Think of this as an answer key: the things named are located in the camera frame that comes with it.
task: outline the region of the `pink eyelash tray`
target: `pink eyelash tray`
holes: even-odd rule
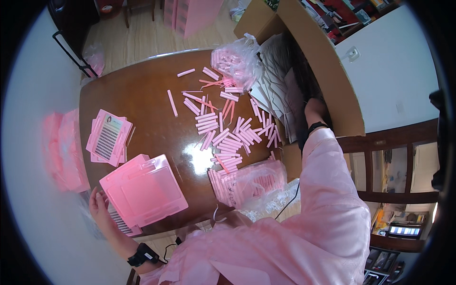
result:
[[[125,224],[144,227],[188,208],[165,155],[140,154],[100,180]]]
[[[112,166],[119,166],[131,124],[124,117],[117,117],[100,109],[95,119],[86,149]]]

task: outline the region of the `black wristband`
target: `black wristband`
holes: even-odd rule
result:
[[[322,123],[322,122],[316,122],[316,123],[313,123],[311,125],[311,127],[309,128],[309,130],[307,131],[308,134],[310,134],[313,130],[315,130],[316,128],[318,127],[325,127],[325,128],[328,128],[328,125]]]
[[[155,253],[150,247],[145,243],[140,243],[136,253],[128,258],[128,264],[134,267],[141,266],[146,260],[157,263],[160,256]]]

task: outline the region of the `pink jacket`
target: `pink jacket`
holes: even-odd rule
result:
[[[279,223],[216,225],[191,234],[167,265],[141,275],[141,284],[362,284],[369,253],[370,214],[358,197],[330,129],[307,140],[300,178],[301,214]]]

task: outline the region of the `plastic bag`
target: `plastic bag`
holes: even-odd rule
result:
[[[93,71],[98,75],[101,76],[104,69],[104,52],[103,46],[101,43],[97,42],[93,45],[88,46],[84,51],[84,60],[92,67]],[[85,71],[90,75],[90,77],[94,77],[94,73],[90,69],[85,69]]]
[[[260,211],[287,189],[286,170],[281,161],[268,159],[233,174],[212,177],[219,187],[214,188],[217,199],[241,210]]]
[[[79,109],[53,113],[44,120],[43,153],[46,170],[60,191],[90,189],[79,135]]]
[[[238,6],[229,11],[229,14],[231,16],[231,20],[233,20],[236,23],[238,23],[239,20],[241,19],[242,15],[244,15],[244,12],[245,12],[246,8],[247,8],[247,5],[245,5],[242,1],[239,1],[238,2]]]
[[[227,77],[233,78],[236,87],[242,87],[244,91],[248,91],[261,76],[263,68],[257,56],[260,46],[255,37],[248,33],[244,36],[242,39],[213,50],[211,66]]]

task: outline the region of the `wooden table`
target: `wooden table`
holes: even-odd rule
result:
[[[202,73],[204,66],[210,66],[211,51],[186,52],[141,62],[100,77],[84,86],[80,96],[80,131],[83,145],[84,163],[91,187],[100,187],[99,180],[115,168],[107,163],[90,162],[90,153],[85,150],[91,132],[92,119],[104,109],[120,117],[127,117],[136,130],[127,148],[127,158],[138,154],[150,158],[166,154],[174,176],[187,202],[184,211],[166,217],[161,221],[143,227],[143,235],[161,233],[198,223],[212,217],[218,203],[218,213],[233,210],[215,198],[207,176],[207,168],[214,166],[211,147],[200,151],[195,144],[201,139],[195,128],[195,114],[184,104],[183,90],[199,90],[203,83],[199,79],[213,81]],[[195,68],[196,71],[177,78],[177,74]],[[174,117],[167,90],[170,89],[179,116]],[[204,88],[199,97],[209,94],[209,99],[217,108],[223,108],[225,99],[221,98],[219,86]],[[235,104],[232,131],[238,116],[254,117],[248,95],[241,96]],[[252,129],[261,127],[259,121],[252,120]],[[238,153],[243,162],[238,167],[250,165],[268,158],[270,150],[267,140],[251,146],[252,153],[246,156],[244,150]]]

